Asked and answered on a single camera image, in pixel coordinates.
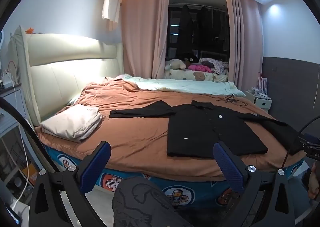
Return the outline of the pink right curtain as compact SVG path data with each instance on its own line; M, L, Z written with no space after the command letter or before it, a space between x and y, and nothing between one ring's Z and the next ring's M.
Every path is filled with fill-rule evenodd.
M257 85L263 65L263 24L254 0L226 0L229 16L229 81L240 90Z

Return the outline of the white right nightstand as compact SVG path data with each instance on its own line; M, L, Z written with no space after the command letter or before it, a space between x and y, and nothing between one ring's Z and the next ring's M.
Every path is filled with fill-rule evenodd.
M261 95L254 95L250 91L245 90L245 98L248 99L250 102L255 104L260 109L264 110L265 112L269 112L271 105L272 105L272 99L267 98Z

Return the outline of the orange-brown bed sheet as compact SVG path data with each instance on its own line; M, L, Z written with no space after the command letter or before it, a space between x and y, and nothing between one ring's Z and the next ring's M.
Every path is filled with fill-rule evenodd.
M140 108L158 100L175 106L192 101L210 102L241 113L265 115L265 111L246 98L238 97L235 104L222 101L220 96L172 91L140 90L132 82L105 80L90 84L80 95L82 105L97 106L103 120L92 135L78 144L61 139L37 127L40 141L47 147L83 159L101 141L110 143L111 158L106 168L129 173L144 173L153 177L181 181L222 181L223 174L213 159L178 158L167 155L167 118L111 119L113 109Z

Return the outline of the black long-sleeve shirt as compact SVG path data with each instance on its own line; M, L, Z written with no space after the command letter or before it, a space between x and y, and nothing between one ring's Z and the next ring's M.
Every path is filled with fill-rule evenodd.
M302 150L298 132L285 122L259 114L240 113L208 102L170 106L157 101L143 108L112 110L110 118L168 118L167 155L212 159L213 147L223 142L234 155L265 154L267 146L247 125L259 124L289 152Z

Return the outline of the folded beige blanket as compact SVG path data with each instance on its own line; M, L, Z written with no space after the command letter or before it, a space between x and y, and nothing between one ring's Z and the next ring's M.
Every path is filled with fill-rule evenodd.
M103 116L98 107L74 105L40 123L44 133L73 142L87 139Z

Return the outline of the person's dark patterned trousers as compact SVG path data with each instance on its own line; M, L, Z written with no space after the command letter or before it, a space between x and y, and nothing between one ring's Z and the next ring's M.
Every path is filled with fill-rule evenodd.
M112 199L114 226L191 226L162 190L142 177L122 180Z

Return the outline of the plush toy on window seat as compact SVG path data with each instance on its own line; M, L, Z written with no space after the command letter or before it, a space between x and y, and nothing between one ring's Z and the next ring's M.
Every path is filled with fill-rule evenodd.
M171 70L171 69L180 69L180 70L185 70L186 65L182 60L179 59L171 59L169 61L165 62L165 71Z

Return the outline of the pink curtain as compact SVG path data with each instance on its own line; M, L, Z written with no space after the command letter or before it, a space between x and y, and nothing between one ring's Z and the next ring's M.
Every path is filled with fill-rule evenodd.
M263 24L254 0L226 0L229 16L229 81L240 90L257 85L263 65Z
M169 0L122 0L124 72L135 77L164 77Z

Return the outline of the white hanging shirt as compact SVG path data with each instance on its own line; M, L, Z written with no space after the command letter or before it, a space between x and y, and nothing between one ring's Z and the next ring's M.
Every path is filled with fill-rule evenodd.
M108 23L116 25L119 23L121 0L104 0L102 18Z

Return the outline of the bear-print cushion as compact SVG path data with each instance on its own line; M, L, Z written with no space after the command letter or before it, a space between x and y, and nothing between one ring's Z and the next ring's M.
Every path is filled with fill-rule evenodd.
M171 69L165 71L166 79L175 80L191 80L191 81L212 81L212 82L227 82L228 75L216 75L214 73L200 72L193 70Z

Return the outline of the pink clothes pile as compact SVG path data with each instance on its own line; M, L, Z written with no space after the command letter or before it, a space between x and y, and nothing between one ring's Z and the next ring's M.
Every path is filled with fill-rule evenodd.
M209 67L201 65L201 64L191 64L188 67L188 69L193 70L193 71L198 71L198 72L207 72L207 73L212 72L212 70Z

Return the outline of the pink left curtain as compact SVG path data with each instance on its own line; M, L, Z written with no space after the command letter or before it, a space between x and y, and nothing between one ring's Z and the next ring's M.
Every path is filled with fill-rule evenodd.
M164 77L169 0L122 0L124 72L135 77Z

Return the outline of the light green quilt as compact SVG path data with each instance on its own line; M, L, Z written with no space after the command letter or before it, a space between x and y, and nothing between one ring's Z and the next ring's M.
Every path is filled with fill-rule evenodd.
M144 79L129 74L118 75L116 79L135 83L141 90L173 91L191 94L234 95L245 97L233 82L191 81L175 79Z

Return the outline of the cream padded headboard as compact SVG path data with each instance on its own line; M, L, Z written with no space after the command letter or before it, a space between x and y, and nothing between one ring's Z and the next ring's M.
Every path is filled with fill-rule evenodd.
M81 93L91 82L124 72L123 44L71 34L27 34L17 27L8 44L34 126Z

